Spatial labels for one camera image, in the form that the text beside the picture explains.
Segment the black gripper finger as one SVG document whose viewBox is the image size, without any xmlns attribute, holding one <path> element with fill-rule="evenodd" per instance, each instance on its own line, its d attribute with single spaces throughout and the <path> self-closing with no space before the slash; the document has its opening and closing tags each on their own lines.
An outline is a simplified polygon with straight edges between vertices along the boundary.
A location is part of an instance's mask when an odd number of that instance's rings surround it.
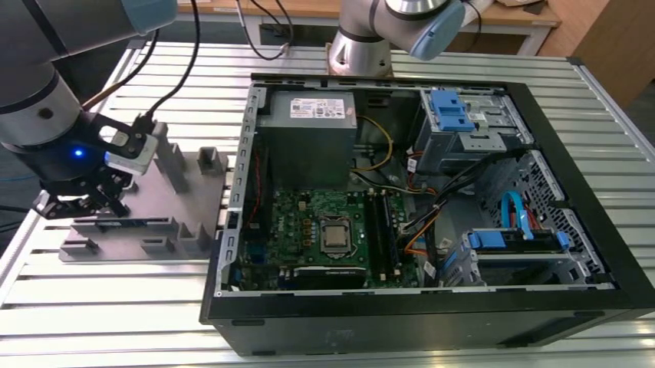
<svg viewBox="0 0 655 368">
<path fill-rule="evenodd" d="M 107 209 L 114 199 L 103 194 L 58 196 L 39 192 L 33 201 L 33 210 L 43 219 L 83 218 Z"/>
<path fill-rule="evenodd" d="M 99 182 L 98 191 L 102 194 L 102 208 L 118 218 L 129 214 L 129 209 L 121 202 L 121 198 L 131 182 L 133 176 L 126 172 L 109 173 Z"/>
</svg>

